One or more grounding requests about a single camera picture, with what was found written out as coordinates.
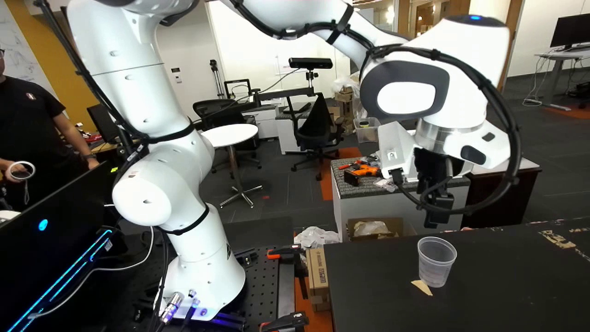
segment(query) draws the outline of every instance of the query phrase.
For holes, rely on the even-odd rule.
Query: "computer screen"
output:
[[[72,266],[103,225],[103,173],[94,168],[0,225],[0,330]]]
[[[575,17],[560,17],[551,39],[553,46],[571,48],[575,44],[590,42],[590,13]]]

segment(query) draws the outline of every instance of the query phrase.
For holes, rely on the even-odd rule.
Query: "black office chair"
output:
[[[317,175],[315,179],[321,181],[321,166],[328,159],[337,159],[337,144],[343,140],[341,131],[332,131],[332,116],[328,111],[328,103],[322,94],[317,94],[311,111],[306,118],[306,122],[298,127],[297,125],[297,116],[291,105],[291,100],[287,98],[289,103],[289,116],[293,122],[293,133],[297,146],[302,149],[304,159],[297,160],[291,166],[291,171],[297,171],[300,164],[317,160]]]
[[[234,100],[203,100],[195,101],[192,109],[197,112],[201,118],[201,124],[197,124],[197,129],[212,129],[219,125],[228,125],[228,124],[252,124],[252,120],[243,116],[243,111],[251,109],[252,105],[249,103],[238,103]],[[249,153],[249,162],[252,162],[258,170],[262,164],[258,162],[256,151],[260,148],[258,138],[245,140],[241,144],[236,144],[236,151]]]

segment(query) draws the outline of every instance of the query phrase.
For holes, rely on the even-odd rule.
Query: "cardboard box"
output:
[[[378,227],[380,232],[376,234],[359,234],[361,227],[367,227],[372,221],[380,221]],[[346,234],[350,242],[357,240],[381,240],[381,238],[402,238],[405,236],[405,227],[402,218],[363,218],[363,219],[348,219],[346,223]]]
[[[308,266],[308,293],[313,310],[330,310],[330,280],[328,280],[328,266],[324,247],[311,247],[306,251],[306,266]]]

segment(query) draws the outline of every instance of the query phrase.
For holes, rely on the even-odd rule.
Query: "robot camera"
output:
[[[289,66],[291,68],[306,68],[306,70],[332,68],[332,59],[328,59],[328,57],[289,57]]]

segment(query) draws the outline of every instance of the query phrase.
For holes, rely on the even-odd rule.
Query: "clear plastic cup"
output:
[[[439,236],[424,236],[418,240],[418,277],[429,288],[442,288],[448,273],[457,260],[457,249]]]

